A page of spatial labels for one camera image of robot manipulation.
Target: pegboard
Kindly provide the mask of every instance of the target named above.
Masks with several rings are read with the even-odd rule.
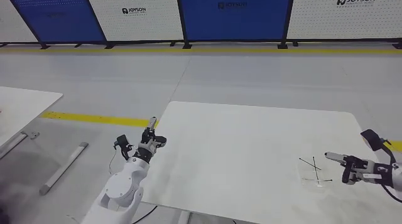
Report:
[[[109,41],[182,40],[177,0],[89,0]]]
[[[104,41],[87,0],[14,0],[43,42]]]
[[[189,40],[280,40],[288,0],[182,0]]]
[[[402,37],[402,0],[294,0],[289,39]]]
[[[10,0],[0,0],[0,42],[37,42]]]

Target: black joint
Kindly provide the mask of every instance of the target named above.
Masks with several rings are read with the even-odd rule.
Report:
[[[149,128],[145,128],[143,135],[141,136],[141,143],[148,144],[151,137],[153,137],[152,132],[149,130]]]
[[[398,50],[402,50],[402,43],[392,44],[392,46],[395,47]]]
[[[280,45],[278,45],[278,49],[287,49],[288,48],[288,45],[286,44],[286,43],[282,43],[282,44],[280,44]]]
[[[152,153],[149,152],[147,149],[140,147],[138,148],[138,152],[134,154],[134,157],[142,159],[149,164],[152,158]]]
[[[184,43],[183,49],[188,50],[191,49],[193,45],[189,44],[189,43]]]

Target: yellow floor line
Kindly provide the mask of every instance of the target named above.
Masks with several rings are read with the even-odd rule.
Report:
[[[133,127],[146,127],[149,119],[131,119],[120,117],[106,117],[101,115],[87,114],[69,114],[65,112],[45,112],[41,116],[46,119],[72,120],[80,122],[112,124],[112,125],[128,125]],[[390,141],[392,146],[386,144],[392,151],[402,152],[402,141]]]
[[[375,49],[300,49],[292,48],[280,50],[274,48],[197,48],[183,50],[181,48],[113,48],[105,50],[85,48],[52,48],[47,50],[1,48],[0,53],[300,53],[300,54],[402,54],[402,50],[375,50]]]

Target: robotic arm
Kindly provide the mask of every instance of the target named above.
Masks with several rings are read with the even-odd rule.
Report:
[[[383,150],[389,155],[390,164],[375,163],[367,159],[359,159],[355,156],[347,156],[326,152],[327,159],[337,161],[345,167],[342,175],[342,182],[353,185],[358,181],[380,184],[386,192],[396,201],[402,200],[392,195],[386,186],[402,191],[402,163],[397,163],[393,153],[384,145],[386,142],[381,139],[373,130],[366,130],[361,133],[362,137],[369,143],[374,152]]]
[[[139,184],[148,173],[149,161],[156,150],[166,144],[165,137],[155,136],[155,124],[156,117],[153,117],[145,128],[133,157],[129,157],[128,152],[133,149],[133,145],[128,143],[126,136],[117,138],[114,148],[121,148],[121,154],[126,160],[124,168],[109,178],[82,224],[131,223],[143,197],[144,190]],[[111,209],[111,201],[119,206],[118,211]]]

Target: white table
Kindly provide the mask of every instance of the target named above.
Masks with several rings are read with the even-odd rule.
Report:
[[[26,137],[34,139],[39,135],[27,131],[27,125],[61,97],[63,94],[55,92],[0,87],[0,159]],[[86,146],[86,143],[81,143],[68,162],[41,188],[42,195],[49,191]]]
[[[323,156],[375,161],[360,132],[346,112],[171,102],[143,201],[254,223],[393,223],[400,203],[378,185],[342,184],[343,168]],[[323,188],[302,179],[299,157],[312,156],[334,180]]]

